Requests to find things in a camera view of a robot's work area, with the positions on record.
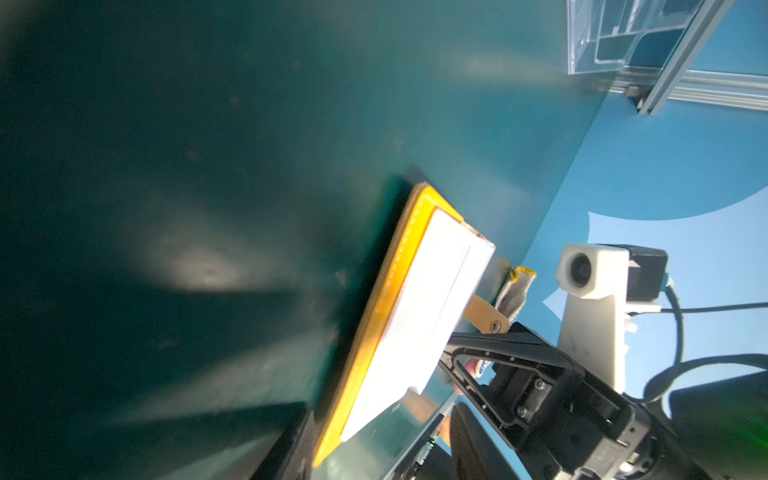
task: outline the camera lens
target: camera lens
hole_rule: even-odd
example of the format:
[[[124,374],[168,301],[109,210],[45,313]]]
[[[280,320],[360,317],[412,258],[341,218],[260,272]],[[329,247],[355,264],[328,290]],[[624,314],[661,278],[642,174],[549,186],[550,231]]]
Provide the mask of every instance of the camera lens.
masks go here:
[[[571,263],[571,278],[576,285],[584,286],[589,282],[590,277],[592,277],[592,263],[586,255],[580,253]]]

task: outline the white paper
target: white paper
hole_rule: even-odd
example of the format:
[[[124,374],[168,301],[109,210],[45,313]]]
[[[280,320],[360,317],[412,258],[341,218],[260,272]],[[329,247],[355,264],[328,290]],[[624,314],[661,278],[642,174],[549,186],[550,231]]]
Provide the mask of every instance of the white paper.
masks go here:
[[[421,393],[493,251],[493,243],[445,212],[432,215],[344,425],[343,442],[409,387]]]

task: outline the table surface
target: table surface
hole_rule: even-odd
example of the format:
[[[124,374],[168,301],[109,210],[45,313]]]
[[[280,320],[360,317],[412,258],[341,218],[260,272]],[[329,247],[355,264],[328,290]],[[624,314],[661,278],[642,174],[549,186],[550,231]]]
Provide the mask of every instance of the table surface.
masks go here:
[[[327,407],[410,186],[519,262],[610,84],[565,74],[561,0],[17,6],[9,478],[243,478],[296,402]],[[326,468],[375,478],[405,410]]]

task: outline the clear plastic box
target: clear plastic box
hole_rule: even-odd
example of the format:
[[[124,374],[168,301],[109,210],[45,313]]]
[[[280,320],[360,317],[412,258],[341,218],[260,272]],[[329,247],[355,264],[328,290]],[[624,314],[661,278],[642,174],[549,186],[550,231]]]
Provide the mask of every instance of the clear plastic box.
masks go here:
[[[568,73],[620,70],[644,35],[686,28],[702,0],[568,0]]]

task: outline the green table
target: green table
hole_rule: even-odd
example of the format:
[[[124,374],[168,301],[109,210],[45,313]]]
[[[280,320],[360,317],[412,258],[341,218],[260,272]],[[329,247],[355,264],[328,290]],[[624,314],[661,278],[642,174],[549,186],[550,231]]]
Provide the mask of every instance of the green table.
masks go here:
[[[519,261],[606,88],[561,0],[13,5],[9,478],[242,478],[327,405],[410,185]]]

